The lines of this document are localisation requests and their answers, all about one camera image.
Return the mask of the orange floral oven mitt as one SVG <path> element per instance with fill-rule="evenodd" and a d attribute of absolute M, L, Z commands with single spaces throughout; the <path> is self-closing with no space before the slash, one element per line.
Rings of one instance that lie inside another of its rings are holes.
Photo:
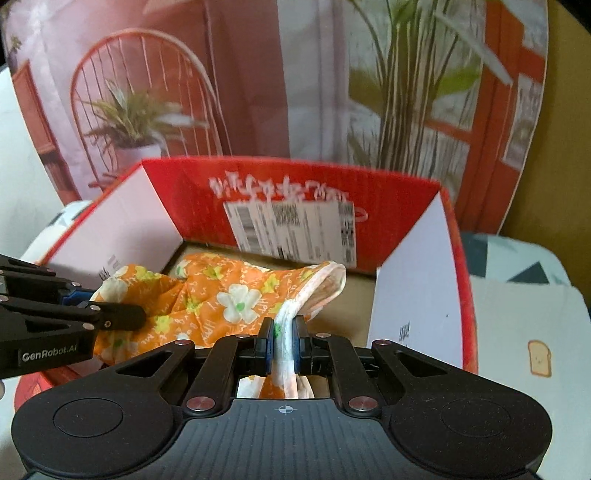
<path fill-rule="evenodd" d="M 97 336 L 94 354 L 121 363 L 175 340 L 210 348 L 222 337 L 256 335 L 273 319 L 270 374 L 249 374 L 238 383 L 242 398 L 308 399 L 308 377 L 294 366 L 291 328 L 310 320 L 342 293 L 346 268 L 334 261 L 273 270 L 211 252 L 185 256 L 170 275 L 128 264 L 104 280 L 97 302 L 137 305 L 147 320 L 137 331 L 112 329 Z"/>

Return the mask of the living room printed backdrop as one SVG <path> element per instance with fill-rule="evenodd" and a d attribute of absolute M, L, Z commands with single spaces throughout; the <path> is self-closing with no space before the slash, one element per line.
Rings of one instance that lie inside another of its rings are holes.
<path fill-rule="evenodd" d="M 147 157 L 434 179 L 499 231 L 541 110 L 544 1 L 5 1 L 1 50 L 60 200 Z"/>

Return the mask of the white board panel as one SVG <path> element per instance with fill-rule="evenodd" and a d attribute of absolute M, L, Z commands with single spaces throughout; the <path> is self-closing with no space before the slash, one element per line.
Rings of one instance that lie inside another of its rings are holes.
<path fill-rule="evenodd" d="M 10 71 L 1 68 L 1 252 L 20 257 L 62 210 L 25 125 Z"/>

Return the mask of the red strawberry cardboard box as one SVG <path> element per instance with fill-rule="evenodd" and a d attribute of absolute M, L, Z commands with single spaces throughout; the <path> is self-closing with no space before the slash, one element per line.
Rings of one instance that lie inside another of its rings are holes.
<path fill-rule="evenodd" d="M 325 316 L 356 345 L 390 339 L 478 369 L 465 255 L 433 181 L 270 158 L 144 160 L 24 258 L 97 302 L 144 309 L 140 329 L 99 333 L 83 375 L 176 340 L 204 349 L 256 334 L 270 318 L 273 368 L 245 376 L 238 396 L 308 398 L 290 346 L 297 316 Z"/>

